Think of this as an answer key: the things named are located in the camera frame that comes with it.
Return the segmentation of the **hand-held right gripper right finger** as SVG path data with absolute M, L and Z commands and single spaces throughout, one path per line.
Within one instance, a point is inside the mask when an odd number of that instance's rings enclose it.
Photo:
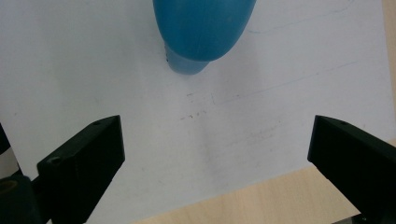
M 340 119 L 316 116 L 307 160 L 372 224 L 396 224 L 396 147 Z

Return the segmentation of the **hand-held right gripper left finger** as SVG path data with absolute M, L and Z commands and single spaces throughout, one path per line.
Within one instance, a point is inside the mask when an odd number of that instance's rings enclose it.
M 124 161 L 120 116 L 89 124 L 37 164 L 44 219 L 84 224 Z

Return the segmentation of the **blue rubber air blower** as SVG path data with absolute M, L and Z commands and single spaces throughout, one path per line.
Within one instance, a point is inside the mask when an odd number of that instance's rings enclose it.
M 224 56 L 244 32 L 256 0 L 152 0 L 166 61 L 195 75 Z

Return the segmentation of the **white paper sheet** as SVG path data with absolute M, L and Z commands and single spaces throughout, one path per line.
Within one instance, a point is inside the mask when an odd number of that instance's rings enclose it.
M 381 0 L 257 0 L 185 76 L 152 0 L 0 0 L 0 123 L 22 171 L 121 118 L 125 162 L 89 224 L 128 224 L 304 167 L 317 115 L 396 137 Z

